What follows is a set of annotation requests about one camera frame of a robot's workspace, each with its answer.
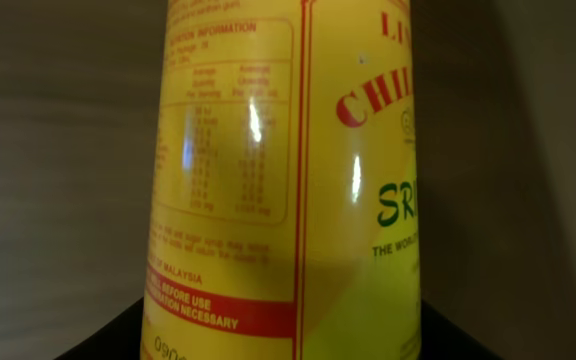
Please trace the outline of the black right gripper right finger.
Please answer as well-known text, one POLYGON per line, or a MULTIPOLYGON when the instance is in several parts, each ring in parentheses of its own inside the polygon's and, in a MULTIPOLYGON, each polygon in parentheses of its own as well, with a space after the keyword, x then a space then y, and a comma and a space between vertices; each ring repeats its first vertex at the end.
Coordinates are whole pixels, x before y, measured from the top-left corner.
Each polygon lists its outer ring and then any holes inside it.
POLYGON ((425 300, 421 307, 421 360, 501 360, 425 300))

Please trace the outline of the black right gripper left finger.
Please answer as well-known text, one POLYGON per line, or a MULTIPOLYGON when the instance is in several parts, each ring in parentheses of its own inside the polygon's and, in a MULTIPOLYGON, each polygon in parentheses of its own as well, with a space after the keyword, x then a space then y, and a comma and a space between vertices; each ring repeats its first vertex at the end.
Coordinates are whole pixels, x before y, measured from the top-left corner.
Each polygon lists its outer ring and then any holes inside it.
POLYGON ((56 360, 139 360, 143 306, 141 298, 56 360))

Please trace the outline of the red sauce bottle green cap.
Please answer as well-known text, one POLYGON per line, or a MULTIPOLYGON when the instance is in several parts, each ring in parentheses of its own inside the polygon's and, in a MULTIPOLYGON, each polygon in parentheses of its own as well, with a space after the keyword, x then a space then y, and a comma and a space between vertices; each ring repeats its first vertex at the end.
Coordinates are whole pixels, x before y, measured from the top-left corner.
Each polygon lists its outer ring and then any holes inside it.
POLYGON ((140 355, 416 359, 410 5, 168 4, 140 355))

